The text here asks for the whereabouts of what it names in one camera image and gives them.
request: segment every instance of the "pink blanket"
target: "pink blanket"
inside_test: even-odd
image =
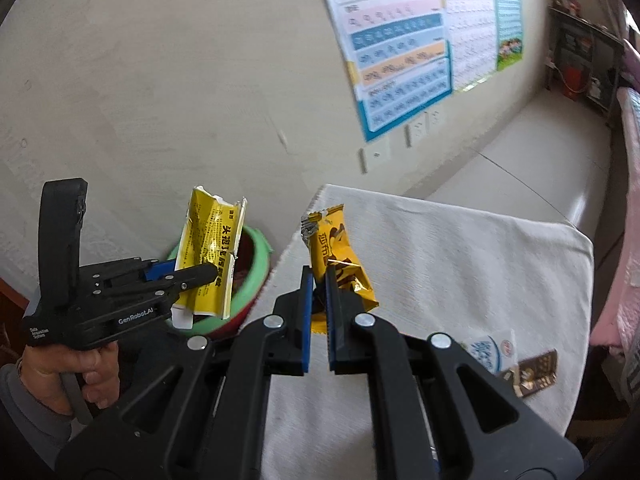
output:
[[[625,236],[607,303],[591,333],[590,344],[628,353],[640,322],[640,94],[621,88],[618,101],[629,168]]]
[[[627,40],[625,44],[625,57],[623,59],[624,73],[627,80],[631,81],[637,92],[640,92],[640,54]]]

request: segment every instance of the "gray sleeve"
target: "gray sleeve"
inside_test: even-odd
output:
[[[15,365],[0,368],[0,401],[22,436],[53,469],[60,449],[71,436],[73,417],[40,404],[20,381]]]

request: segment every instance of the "torn yellow package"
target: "torn yellow package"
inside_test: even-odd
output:
[[[174,306],[188,308],[201,316],[229,317],[245,209],[244,198],[229,204],[202,186],[193,188],[175,269],[212,263],[218,268],[218,277],[215,282],[181,293]]]
[[[358,294],[364,309],[369,311],[378,306],[378,302],[369,277],[349,243],[343,208],[344,204],[340,204],[303,216],[300,232],[309,249],[316,284],[324,279],[327,266],[334,265],[338,287]],[[311,330],[326,334],[324,312],[311,316]]]

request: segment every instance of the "table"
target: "table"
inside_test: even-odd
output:
[[[558,350],[557,384],[526,402],[564,433],[588,347],[588,238],[564,224],[338,186],[321,188],[310,210],[337,203],[380,302],[372,312],[401,332],[426,338],[442,330],[464,340],[513,328],[520,359]],[[297,289],[308,264],[294,233],[249,320]],[[326,337],[312,334],[309,373],[271,380],[262,478],[375,477],[366,377],[329,373]]]

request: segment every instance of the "educational poster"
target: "educational poster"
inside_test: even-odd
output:
[[[451,93],[442,0],[326,1],[367,141]]]
[[[495,0],[498,19],[498,70],[522,59],[522,10],[520,0]]]
[[[445,0],[453,89],[465,91],[496,70],[494,0]]]

